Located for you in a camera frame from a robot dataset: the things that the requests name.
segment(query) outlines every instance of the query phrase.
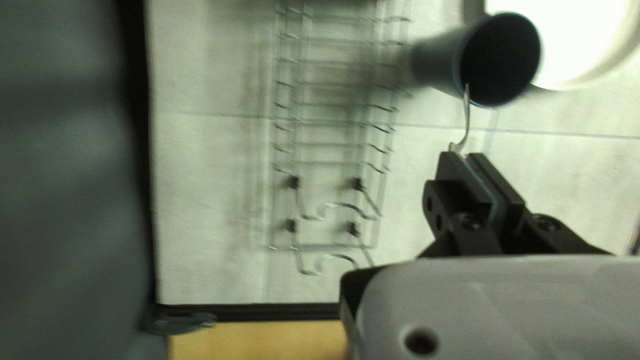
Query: screw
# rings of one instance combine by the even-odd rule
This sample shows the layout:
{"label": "screw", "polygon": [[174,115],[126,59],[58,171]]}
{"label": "screw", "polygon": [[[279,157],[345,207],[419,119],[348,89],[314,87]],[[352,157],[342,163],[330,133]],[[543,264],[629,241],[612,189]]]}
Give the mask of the screw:
{"label": "screw", "polygon": [[546,215],[536,214],[532,216],[534,224],[540,230],[544,231],[556,231],[560,228],[560,224],[556,222],[552,217]]}
{"label": "screw", "polygon": [[468,230],[478,230],[482,227],[482,223],[470,213],[458,213],[456,215],[460,225]]}

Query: tile grout line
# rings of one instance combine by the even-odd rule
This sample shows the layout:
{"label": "tile grout line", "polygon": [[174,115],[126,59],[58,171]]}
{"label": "tile grout line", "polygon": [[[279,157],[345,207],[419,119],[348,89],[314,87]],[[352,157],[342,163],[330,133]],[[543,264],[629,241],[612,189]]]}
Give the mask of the tile grout line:
{"label": "tile grout line", "polygon": [[[247,114],[231,114],[231,113],[200,113],[195,111],[157,111],[156,113],[175,113],[178,115],[194,115],[201,117],[228,117],[234,119],[248,119],[248,120],[265,120],[268,119],[268,116],[265,115],[247,115]],[[588,133],[563,133],[560,131],[536,131],[536,130],[517,130],[517,129],[497,129],[494,126],[497,126],[498,123],[498,114],[492,114],[492,124],[489,127],[474,127],[472,126],[470,130],[472,131],[486,131],[488,133],[506,133],[506,134],[528,134],[528,135],[553,135],[553,136],[577,136],[577,137],[586,137],[586,138],[608,138],[608,139],[618,139],[618,140],[640,140],[640,136],[630,136],[630,135],[608,135],[608,134],[588,134]],[[454,125],[430,125],[430,124],[396,124],[397,127],[421,127],[425,129],[443,129],[443,130],[459,130],[464,129],[464,126],[454,126]]]}

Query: wire dish rack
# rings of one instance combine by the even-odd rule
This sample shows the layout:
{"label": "wire dish rack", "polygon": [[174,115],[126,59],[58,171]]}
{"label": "wire dish rack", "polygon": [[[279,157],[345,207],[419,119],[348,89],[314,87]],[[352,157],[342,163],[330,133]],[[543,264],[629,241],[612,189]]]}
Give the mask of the wire dish rack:
{"label": "wire dish rack", "polygon": [[410,0],[281,0],[272,89],[268,248],[298,271],[374,266],[403,95]]}

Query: dark gray mug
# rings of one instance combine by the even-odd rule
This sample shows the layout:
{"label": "dark gray mug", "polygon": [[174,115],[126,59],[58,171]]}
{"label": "dark gray mug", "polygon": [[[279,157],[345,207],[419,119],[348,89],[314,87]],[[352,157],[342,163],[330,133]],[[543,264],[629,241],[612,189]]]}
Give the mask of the dark gray mug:
{"label": "dark gray mug", "polygon": [[409,61],[420,85],[462,98],[469,84],[470,102],[493,108],[529,86],[540,56],[540,36],[533,23],[519,13],[499,13],[418,42]]}

